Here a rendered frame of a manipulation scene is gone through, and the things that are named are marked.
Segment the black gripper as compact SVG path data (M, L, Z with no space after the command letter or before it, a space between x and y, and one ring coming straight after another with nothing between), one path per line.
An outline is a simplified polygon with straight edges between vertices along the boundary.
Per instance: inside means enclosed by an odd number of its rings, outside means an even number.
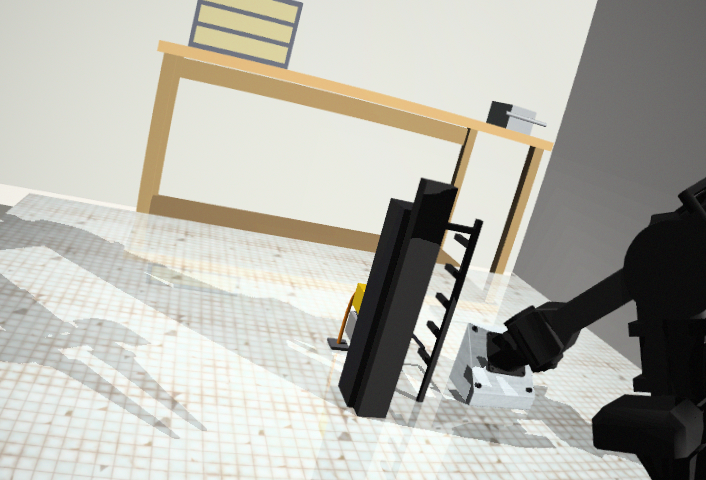
M595 448L636 454L651 480L706 480L705 395L692 394L688 362L696 336L706 336L706 311L682 320L637 308L628 323L639 337L642 373L634 392L604 405L592 418Z

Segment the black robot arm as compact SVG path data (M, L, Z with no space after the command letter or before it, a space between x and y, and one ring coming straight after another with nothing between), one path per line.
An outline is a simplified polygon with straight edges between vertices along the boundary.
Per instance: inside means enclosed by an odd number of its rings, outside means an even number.
M557 368L581 329L631 300L663 319L706 311L706 178L678 198L683 206L652 215L633 239L624 268L567 303L530 305L504 322L504 333L487 332L489 373L523 377L526 365L533 373ZM688 368L691 393L705 395L706 336L696 336Z

